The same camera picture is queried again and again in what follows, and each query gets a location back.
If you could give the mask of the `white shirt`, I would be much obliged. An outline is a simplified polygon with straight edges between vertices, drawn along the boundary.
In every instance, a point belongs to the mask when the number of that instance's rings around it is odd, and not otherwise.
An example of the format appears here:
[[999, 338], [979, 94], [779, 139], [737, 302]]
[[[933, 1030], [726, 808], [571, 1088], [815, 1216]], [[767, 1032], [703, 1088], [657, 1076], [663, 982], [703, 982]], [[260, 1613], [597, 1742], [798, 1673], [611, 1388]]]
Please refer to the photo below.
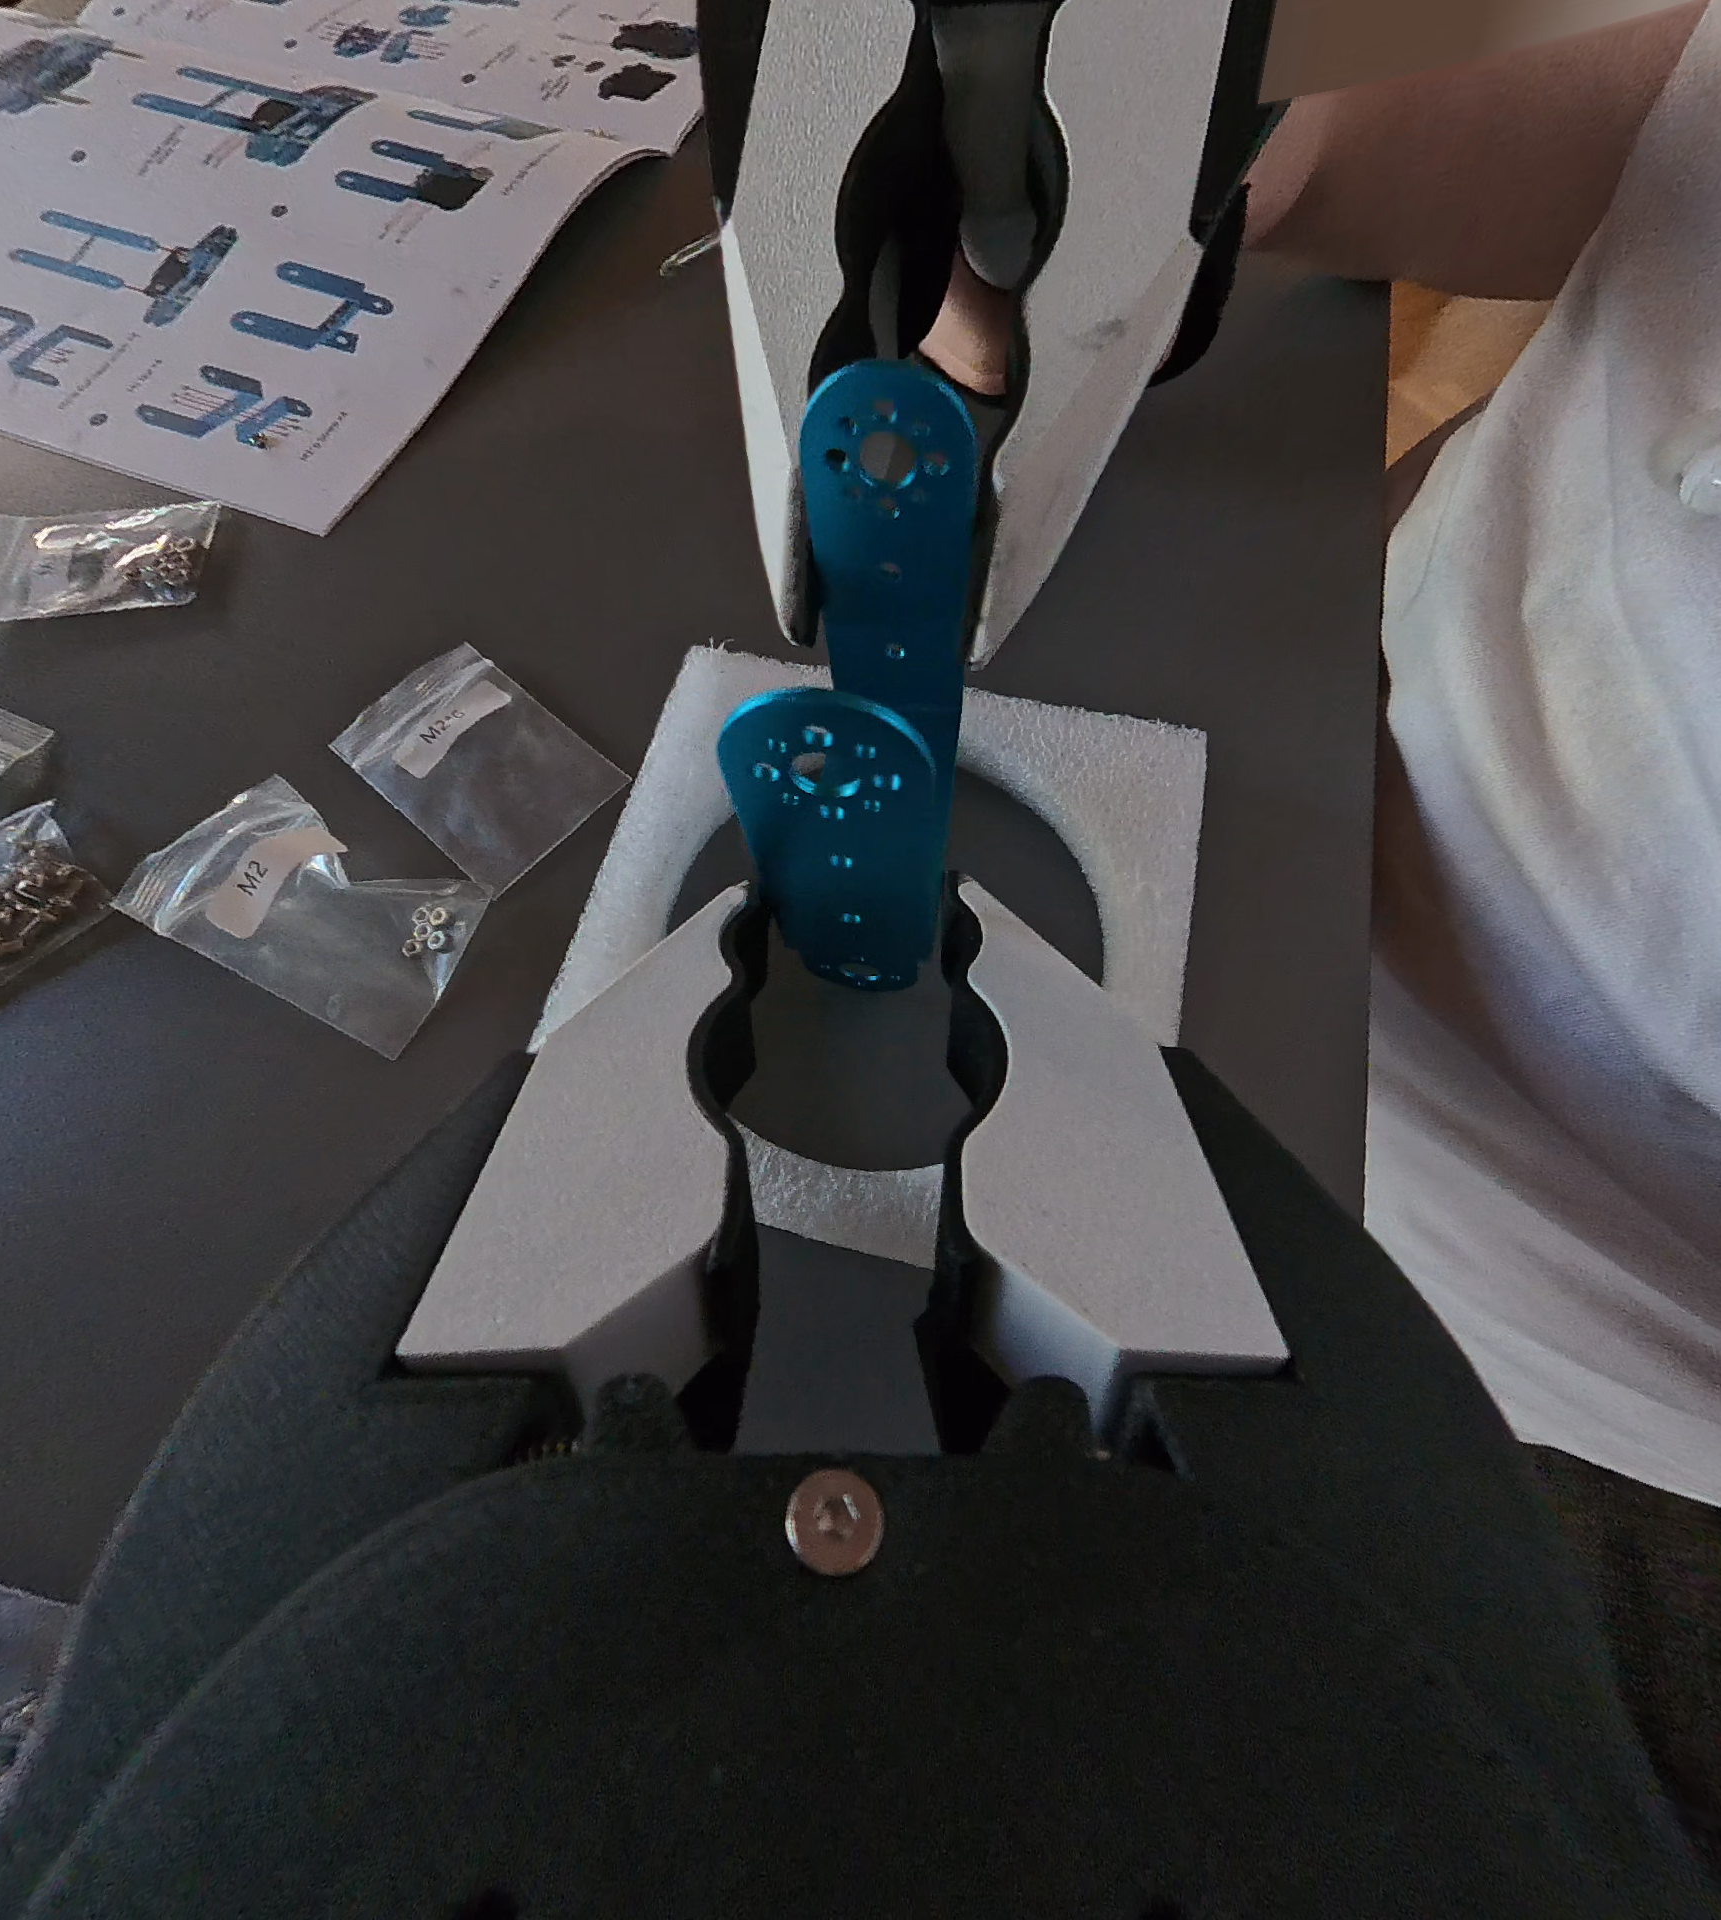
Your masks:
[[1721, 9], [1391, 549], [1447, 982], [1373, 962], [1371, 1227], [1507, 1424], [1721, 1506]]

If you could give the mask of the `dark trousers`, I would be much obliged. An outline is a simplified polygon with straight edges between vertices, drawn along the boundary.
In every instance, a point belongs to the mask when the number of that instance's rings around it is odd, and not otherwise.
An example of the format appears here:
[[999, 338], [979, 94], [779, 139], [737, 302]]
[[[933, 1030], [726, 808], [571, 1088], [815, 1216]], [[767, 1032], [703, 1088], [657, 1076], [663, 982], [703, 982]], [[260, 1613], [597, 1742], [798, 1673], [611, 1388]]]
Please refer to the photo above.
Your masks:
[[1532, 1444], [1605, 1609], [1618, 1693], [1721, 1892], [1721, 1512]]

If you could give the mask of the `long blue U bracket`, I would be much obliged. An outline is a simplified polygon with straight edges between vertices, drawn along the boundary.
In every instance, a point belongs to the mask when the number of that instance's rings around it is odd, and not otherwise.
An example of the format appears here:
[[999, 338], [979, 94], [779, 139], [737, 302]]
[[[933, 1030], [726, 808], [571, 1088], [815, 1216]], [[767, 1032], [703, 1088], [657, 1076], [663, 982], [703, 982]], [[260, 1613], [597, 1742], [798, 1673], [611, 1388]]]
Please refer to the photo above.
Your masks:
[[963, 714], [979, 431], [900, 360], [800, 413], [800, 523], [830, 689], [764, 689], [715, 732], [755, 894], [800, 969], [904, 987], [940, 937]]

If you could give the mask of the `person's right forearm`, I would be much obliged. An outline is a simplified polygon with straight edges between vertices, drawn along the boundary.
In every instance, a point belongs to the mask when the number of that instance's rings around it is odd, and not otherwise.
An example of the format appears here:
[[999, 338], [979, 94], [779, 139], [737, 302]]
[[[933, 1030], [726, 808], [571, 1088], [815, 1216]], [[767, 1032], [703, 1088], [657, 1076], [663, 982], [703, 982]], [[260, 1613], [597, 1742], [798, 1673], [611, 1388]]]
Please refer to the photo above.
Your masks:
[[1245, 247], [1344, 277], [1554, 302], [1605, 221], [1696, 10], [1295, 96], [1255, 164]]

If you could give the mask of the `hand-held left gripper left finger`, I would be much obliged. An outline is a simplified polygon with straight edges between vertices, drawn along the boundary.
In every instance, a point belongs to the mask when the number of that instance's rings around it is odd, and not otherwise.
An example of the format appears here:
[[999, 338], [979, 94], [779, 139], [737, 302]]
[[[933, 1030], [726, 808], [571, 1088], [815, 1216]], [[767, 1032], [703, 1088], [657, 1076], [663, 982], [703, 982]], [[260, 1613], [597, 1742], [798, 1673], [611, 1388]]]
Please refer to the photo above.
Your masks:
[[418, 1372], [622, 1372], [737, 1413], [755, 1332], [749, 1079], [755, 894], [726, 884], [555, 1025], [401, 1332]]

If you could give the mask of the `person's right hand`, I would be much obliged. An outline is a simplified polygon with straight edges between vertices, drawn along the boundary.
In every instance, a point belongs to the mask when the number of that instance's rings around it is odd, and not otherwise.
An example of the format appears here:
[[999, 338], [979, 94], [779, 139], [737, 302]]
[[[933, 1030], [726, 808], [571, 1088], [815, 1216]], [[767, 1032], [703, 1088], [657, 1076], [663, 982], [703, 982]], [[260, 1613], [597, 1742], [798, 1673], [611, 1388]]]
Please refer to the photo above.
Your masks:
[[1013, 329], [1016, 329], [1016, 296], [990, 286], [969, 253], [950, 253], [944, 303], [917, 338], [917, 360], [944, 368], [969, 395], [1013, 393]]

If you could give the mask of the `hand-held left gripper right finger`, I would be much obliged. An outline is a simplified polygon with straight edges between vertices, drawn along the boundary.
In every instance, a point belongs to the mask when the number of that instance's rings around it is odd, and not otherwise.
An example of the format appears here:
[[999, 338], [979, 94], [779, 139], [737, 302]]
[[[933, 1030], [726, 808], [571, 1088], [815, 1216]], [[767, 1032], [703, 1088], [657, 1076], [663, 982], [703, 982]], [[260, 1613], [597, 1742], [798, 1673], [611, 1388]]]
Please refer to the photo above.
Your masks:
[[1292, 1345], [1158, 1043], [979, 879], [944, 884], [944, 1136], [933, 1424], [984, 1444], [1023, 1383], [1071, 1383], [1110, 1444], [1128, 1388], [1269, 1383]]

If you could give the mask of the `open instruction manual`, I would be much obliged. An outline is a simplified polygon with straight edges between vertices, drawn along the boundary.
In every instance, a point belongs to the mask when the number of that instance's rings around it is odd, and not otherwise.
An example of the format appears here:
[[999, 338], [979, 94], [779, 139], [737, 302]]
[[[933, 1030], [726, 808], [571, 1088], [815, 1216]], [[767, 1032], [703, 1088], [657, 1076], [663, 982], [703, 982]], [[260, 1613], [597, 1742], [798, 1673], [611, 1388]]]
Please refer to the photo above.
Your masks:
[[0, 9], [0, 431], [325, 536], [697, 113], [681, 0]]

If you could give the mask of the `white square foam frame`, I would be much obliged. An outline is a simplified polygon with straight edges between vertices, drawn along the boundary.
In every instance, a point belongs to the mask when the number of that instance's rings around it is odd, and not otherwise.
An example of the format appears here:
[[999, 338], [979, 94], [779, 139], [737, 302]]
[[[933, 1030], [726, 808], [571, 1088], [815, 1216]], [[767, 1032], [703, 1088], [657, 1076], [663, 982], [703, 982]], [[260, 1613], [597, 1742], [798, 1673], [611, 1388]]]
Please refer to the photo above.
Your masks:
[[[657, 707], [597, 879], [544, 1001], [544, 1046], [578, 1001], [634, 969], [681, 902], [703, 838], [729, 828], [715, 732], [743, 699], [830, 681], [820, 666], [692, 642]], [[1158, 1043], [1178, 1043], [1205, 736], [1059, 707], [999, 689], [963, 699], [961, 765], [1023, 799], [1084, 868], [1104, 923], [1104, 987]], [[933, 1266], [944, 1163], [856, 1173], [743, 1131], [755, 1223], [837, 1251]]]

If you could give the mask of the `group of clear hardware bags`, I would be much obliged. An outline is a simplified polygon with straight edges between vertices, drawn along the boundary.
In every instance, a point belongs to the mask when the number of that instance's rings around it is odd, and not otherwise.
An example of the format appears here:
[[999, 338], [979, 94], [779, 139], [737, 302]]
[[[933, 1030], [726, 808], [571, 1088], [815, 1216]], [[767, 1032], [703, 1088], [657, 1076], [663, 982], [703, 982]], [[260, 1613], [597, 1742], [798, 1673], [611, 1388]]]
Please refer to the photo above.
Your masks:
[[[127, 909], [215, 937], [224, 962], [294, 960], [343, 1018], [376, 1001], [360, 969], [430, 987], [436, 953], [458, 960], [480, 916], [430, 879], [355, 902], [340, 854], [280, 779], [147, 856]], [[31, 1905], [127, 1762], [280, 1601], [545, 1430], [544, 1383], [418, 1383], [392, 1359], [523, 1076], [529, 1055], [499, 1067], [280, 1274], [140, 1476], [0, 1784], [0, 1913]]]

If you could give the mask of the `dark grey desk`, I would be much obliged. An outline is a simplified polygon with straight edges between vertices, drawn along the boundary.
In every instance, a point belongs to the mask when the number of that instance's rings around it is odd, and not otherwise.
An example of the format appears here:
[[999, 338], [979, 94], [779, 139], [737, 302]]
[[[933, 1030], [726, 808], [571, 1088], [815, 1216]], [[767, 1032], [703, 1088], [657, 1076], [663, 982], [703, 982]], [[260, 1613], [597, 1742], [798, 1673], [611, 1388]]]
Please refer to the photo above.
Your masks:
[[[224, 523], [187, 610], [0, 626], [0, 707], [53, 722], [62, 817], [127, 879], [285, 775], [360, 879], [436, 854], [325, 736], [467, 636], [642, 765], [688, 642], [767, 642], [703, 139], [622, 169], [331, 540]], [[1344, 1212], [1371, 1106], [1371, 788], [1391, 296], [1245, 258], [1158, 384], [990, 689], [1205, 732], [1178, 1043]], [[0, 442], [9, 517], [140, 479]], [[240, 1316], [529, 1032], [611, 808], [488, 909], [407, 1046], [307, 1025], [105, 916], [0, 999], [0, 1581], [77, 1595]]]

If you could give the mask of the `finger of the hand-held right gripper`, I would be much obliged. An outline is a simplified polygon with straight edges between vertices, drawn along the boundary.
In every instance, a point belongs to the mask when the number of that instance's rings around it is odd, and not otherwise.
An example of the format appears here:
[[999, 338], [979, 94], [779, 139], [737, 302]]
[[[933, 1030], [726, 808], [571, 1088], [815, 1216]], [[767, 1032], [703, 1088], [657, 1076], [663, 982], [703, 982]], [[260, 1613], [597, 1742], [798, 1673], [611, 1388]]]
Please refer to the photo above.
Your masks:
[[963, 253], [1016, 296], [969, 666], [1066, 559], [1195, 276], [1229, 0], [950, 9]]
[[709, 0], [703, 139], [726, 235], [749, 517], [791, 642], [815, 642], [800, 525], [800, 413], [846, 302], [837, 211], [868, 124], [904, 78], [917, 10], [900, 0]]

